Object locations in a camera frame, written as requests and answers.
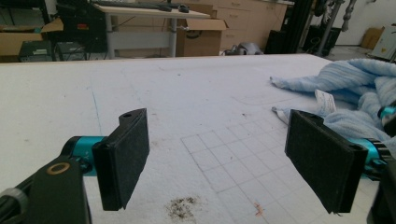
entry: metal stand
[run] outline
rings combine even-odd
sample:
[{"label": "metal stand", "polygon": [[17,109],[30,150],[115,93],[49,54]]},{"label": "metal stand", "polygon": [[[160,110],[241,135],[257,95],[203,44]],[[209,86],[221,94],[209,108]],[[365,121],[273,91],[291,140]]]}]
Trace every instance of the metal stand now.
[{"label": "metal stand", "polygon": [[390,57],[389,62],[390,62],[390,63],[393,63],[393,62],[395,61],[395,59],[396,59],[396,49],[395,49],[395,51],[393,52],[392,57]]},{"label": "metal stand", "polygon": [[313,0],[295,0],[289,19],[285,40],[282,44],[283,54],[296,53],[299,47],[306,21],[309,17]]},{"label": "metal stand", "polygon": [[341,4],[345,3],[344,0],[337,0],[335,2],[334,8],[332,9],[332,16],[330,17],[329,22],[327,23],[326,30],[324,31],[323,37],[320,40],[320,44],[318,47],[318,51],[315,55],[321,57],[324,45],[326,44],[327,38],[329,37],[330,30],[332,29],[332,25],[334,24],[335,17],[337,16],[338,10],[340,9]]}]

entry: grid pattern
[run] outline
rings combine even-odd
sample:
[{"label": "grid pattern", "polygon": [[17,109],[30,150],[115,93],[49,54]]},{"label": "grid pattern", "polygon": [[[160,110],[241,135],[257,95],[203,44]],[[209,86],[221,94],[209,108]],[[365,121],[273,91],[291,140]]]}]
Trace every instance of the grid pattern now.
[{"label": "grid pattern", "polygon": [[[361,180],[350,214],[329,215],[284,149],[287,126],[261,119],[183,137],[235,223],[365,223],[377,183]],[[263,208],[261,216],[256,216]]]}]

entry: white table surface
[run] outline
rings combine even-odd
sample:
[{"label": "white table surface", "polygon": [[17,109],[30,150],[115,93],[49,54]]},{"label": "white table surface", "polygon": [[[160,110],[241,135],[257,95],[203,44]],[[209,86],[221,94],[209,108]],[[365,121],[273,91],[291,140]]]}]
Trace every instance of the white table surface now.
[{"label": "white table surface", "polygon": [[[271,111],[274,105],[312,106],[315,100],[273,87],[270,76],[313,76],[329,62],[311,55],[263,55],[0,64],[0,190],[57,157],[70,137],[108,135],[120,114],[145,107],[151,151],[126,211],[102,211],[97,180],[85,177],[93,223],[364,223],[376,184],[360,184],[359,206],[350,216],[329,216],[284,155],[287,127]],[[219,144],[213,136],[220,145],[231,143],[230,131],[236,144],[249,137],[262,143],[257,157],[266,172],[234,174],[229,164],[243,162],[249,169],[237,151],[225,158],[233,162],[214,165],[210,148]],[[257,161],[256,152],[249,153]],[[218,168],[233,181],[223,181]],[[247,176],[254,178],[245,182]],[[248,189],[258,181],[263,192],[254,200],[265,209],[263,217],[254,216],[249,195],[257,190]],[[182,222],[169,216],[167,206],[184,197],[197,204],[191,206],[193,217]]]},{"label": "white table surface", "polygon": [[110,15],[131,15],[139,17],[159,17],[159,18],[175,18],[175,19],[210,19],[205,13],[190,10],[189,13],[179,12],[177,9],[172,11],[160,11],[158,9],[148,8],[132,8],[132,7],[103,7],[94,4],[99,10]]}]

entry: black foam pad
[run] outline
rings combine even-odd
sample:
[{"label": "black foam pad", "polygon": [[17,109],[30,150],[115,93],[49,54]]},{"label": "black foam pad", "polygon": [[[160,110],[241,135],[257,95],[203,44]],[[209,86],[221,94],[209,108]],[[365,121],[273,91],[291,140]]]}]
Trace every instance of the black foam pad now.
[{"label": "black foam pad", "polygon": [[147,110],[119,117],[120,126],[92,148],[103,209],[125,208],[149,155]]},{"label": "black foam pad", "polygon": [[285,150],[328,213],[350,212],[366,148],[326,127],[322,118],[292,110]]}]

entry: white wall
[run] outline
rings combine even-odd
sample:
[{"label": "white wall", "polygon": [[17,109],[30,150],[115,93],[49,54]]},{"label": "white wall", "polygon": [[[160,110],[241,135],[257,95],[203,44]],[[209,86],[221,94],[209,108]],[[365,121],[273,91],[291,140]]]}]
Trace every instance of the white wall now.
[{"label": "white wall", "polygon": [[[349,1],[341,5],[333,27],[341,28]],[[320,24],[314,17],[312,24]],[[359,45],[366,30],[370,27],[389,26],[396,23],[396,0],[358,0],[349,20],[349,30],[342,32],[336,45]]]}]

